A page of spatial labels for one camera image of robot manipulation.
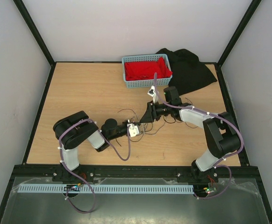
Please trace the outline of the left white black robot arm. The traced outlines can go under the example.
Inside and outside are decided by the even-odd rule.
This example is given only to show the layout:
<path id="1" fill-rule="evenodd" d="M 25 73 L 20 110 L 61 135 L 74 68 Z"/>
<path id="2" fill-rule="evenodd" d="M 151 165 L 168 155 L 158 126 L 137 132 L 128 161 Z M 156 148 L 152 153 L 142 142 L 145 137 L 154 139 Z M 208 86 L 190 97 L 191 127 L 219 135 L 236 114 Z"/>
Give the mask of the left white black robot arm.
<path id="1" fill-rule="evenodd" d="M 111 140 L 125 135 L 130 138 L 130 127 L 131 124 L 127 121 L 118 125 L 115 119 L 107 119 L 99 128 L 84 111 L 57 121 L 53 131 L 59 142 L 60 163 L 66 166 L 63 170 L 64 177 L 69 181 L 78 179 L 80 174 L 78 147 L 84 141 L 88 141 L 97 152 L 102 152 L 108 147 L 114 147 Z"/>

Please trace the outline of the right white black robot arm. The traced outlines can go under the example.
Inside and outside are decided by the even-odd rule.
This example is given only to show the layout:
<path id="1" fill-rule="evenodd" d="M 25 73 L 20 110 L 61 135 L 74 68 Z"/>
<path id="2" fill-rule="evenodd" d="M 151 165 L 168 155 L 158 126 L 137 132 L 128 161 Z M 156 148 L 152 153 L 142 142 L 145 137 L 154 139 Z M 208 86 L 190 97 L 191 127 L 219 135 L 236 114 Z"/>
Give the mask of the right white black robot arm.
<path id="1" fill-rule="evenodd" d="M 170 115 L 175 120 L 193 124 L 204 130 L 207 149 L 191 164 L 191 177 L 195 181 L 202 181 L 210 169 L 243 150 L 243 137 L 229 113 L 210 113 L 192 104 L 183 104 L 177 89 L 173 86 L 164 89 L 165 101 L 159 98 L 155 86 L 151 86 L 148 95 L 152 97 L 152 101 L 147 103 L 146 112 L 140 123 L 152 123 L 162 116 Z"/>

